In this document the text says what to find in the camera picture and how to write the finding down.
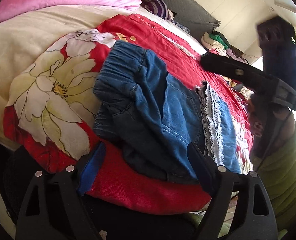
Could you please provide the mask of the right hand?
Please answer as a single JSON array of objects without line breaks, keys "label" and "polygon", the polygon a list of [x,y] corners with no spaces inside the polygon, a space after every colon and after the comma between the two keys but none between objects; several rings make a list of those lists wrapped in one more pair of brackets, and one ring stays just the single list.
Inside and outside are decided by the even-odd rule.
[{"label": "right hand", "polygon": [[247,101],[247,112],[255,147],[280,148],[294,135],[296,122],[288,107],[253,94]]}]

